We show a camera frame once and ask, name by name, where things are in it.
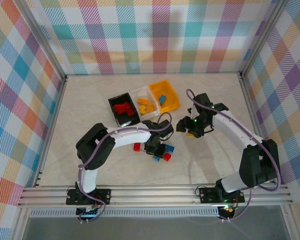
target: plaid wall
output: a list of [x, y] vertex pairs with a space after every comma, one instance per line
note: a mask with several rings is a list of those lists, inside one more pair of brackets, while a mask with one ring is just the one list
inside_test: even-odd
[[237, 72], [271, 0], [27, 0], [68, 74]]
[[247, 63], [247, 60], [250, 57], [251, 51], [254, 49], [260, 34], [266, 28], [266, 26], [267, 26], [266, 23], [267, 23], [270, 15], [271, 15], [271, 13], [274, 9], [274, 6], [276, 5], [277, 2], [278, 2], [278, 0], [271, 0], [271, 3], [270, 3], [268, 9], [265, 12], [265, 15], [263, 16], [263, 19], [262, 19], [257, 31], [255, 32], [255, 35], [254, 35], [254, 37], [253, 37], [253, 39], [250, 43], [250, 46], [249, 46], [248, 50], [246, 51], [246, 54], [244, 55], [243, 61], [242, 61], [241, 65], [240, 65], [240, 68], [239, 68], [239, 72], [242, 72], [242, 70], [244, 69], [244, 67]]
[[289, 1], [246, 80], [262, 132], [278, 144], [300, 219], [300, 0]]
[[0, 240], [38, 165], [61, 78], [12, 0], [0, 0]]

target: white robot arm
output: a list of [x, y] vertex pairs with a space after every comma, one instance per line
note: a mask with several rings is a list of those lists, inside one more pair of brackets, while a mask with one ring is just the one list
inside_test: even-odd
[[168, 120], [160, 123], [146, 120], [133, 127], [106, 128], [102, 123], [94, 125], [76, 144], [77, 156], [83, 163], [90, 158], [96, 146], [99, 145], [99, 141], [106, 134], [113, 131], [115, 134], [108, 136], [102, 142], [92, 161], [82, 169], [81, 185], [83, 191], [90, 193], [96, 189], [98, 168], [106, 162], [110, 152], [115, 148], [133, 143], [144, 143], [144, 150], [147, 154], [162, 158], [166, 152], [166, 145], [162, 139], [169, 136], [174, 129], [170, 125], [164, 131], [153, 132], [151, 130], [162, 129], [168, 124]]
[[[223, 103], [213, 104], [210, 102], [206, 93], [199, 94], [193, 99], [201, 105], [218, 110], [219, 112], [222, 111], [231, 120], [222, 114], [217, 114], [214, 111], [193, 104], [188, 109], [190, 116], [186, 116], [178, 122], [176, 131], [187, 132], [188, 136], [200, 138], [212, 132], [214, 128], [217, 128], [236, 145], [242, 154], [239, 171], [216, 181], [215, 189], [220, 199], [230, 196], [241, 189], [253, 188], [277, 177], [275, 168], [269, 157], [257, 144], [262, 144], [270, 152], [276, 165], [279, 166], [278, 148], [273, 140], [264, 140], [262, 137], [249, 131], [246, 127], [241, 126], [250, 134], [250, 137], [247, 136], [235, 124], [235, 121], [239, 121], [234, 118], [229, 109]], [[211, 130], [205, 131], [205, 128], [208, 126], [211, 127]]]

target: red block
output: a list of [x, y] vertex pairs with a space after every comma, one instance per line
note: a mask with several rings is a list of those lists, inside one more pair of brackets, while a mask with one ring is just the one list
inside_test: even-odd
[[126, 113], [129, 117], [133, 117], [135, 115], [135, 111], [132, 108], [129, 108]]
[[166, 153], [164, 156], [163, 156], [163, 159], [168, 162], [171, 158], [171, 154], [170, 153]]
[[124, 103], [122, 103], [122, 104], [115, 104], [115, 105], [113, 106], [113, 108], [114, 108], [114, 111], [115, 111], [117, 114], [121, 115], [121, 114], [124, 114], [128, 109], [131, 109], [131, 106], [130, 106], [130, 104], [126, 101], [126, 102], [124, 102]]
[[136, 143], [133, 145], [133, 151], [135, 151], [135, 152], [140, 152], [140, 146], [141, 146], [141, 143], [140, 143], [140, 142], [136, 142]]

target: table surface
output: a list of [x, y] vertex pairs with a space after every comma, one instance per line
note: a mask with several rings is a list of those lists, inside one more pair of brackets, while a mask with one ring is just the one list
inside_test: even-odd
[[[190, 88], [195, 94], [207, 93], [215, 104], [224, 103], [242, 124], [253, 131], [234, 73], [70, 76], [40, 185], [74, 185], [81, 163], [76, 151], [78, 140], [96, 123], [117, 127], [108, 99], [165, 79], [169, 80], [180, 101], [180, 107], [170, 112], [174, 128], [188, 114], [191, 101], [186, 96], [186, 89]], [[133, 144], [114, 149], [99, 168], [96, 183], [205, 184], [215, 183], [239, 169], [241, 153], [218, 129], [201, 138], [175, 132], [166, 143], [175, 147], [169, 162], [163, 159], [156, 162], [145, 152], [134, 152]]]

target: yellow block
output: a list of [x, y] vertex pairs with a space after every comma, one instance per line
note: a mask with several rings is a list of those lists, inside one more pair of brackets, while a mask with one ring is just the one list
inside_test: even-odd
[[193, 135], [192, 133], [189, 133], [189, 132], [188, 132], [186, 135], [187, 135], [188, 137], [191, 137], [191, 138], [194, 138], [194, 137], [195, 137], [195, 135]]
[[154, 105], [148, 104], [147, 111], [148, 111], [148, 113], [152, 113], [154, 111]]
[[146, 108], [147, 107], [145, 105], [139, 106], [139, 112], [140, 112], [141, 116], [146, 114]]
[[146, 98], [141, 98], [139, 97], [138, 98], [138, 104], [141, 104], [141, 105], [147, 105], [149, 103], [149, 100], [146, 99]]

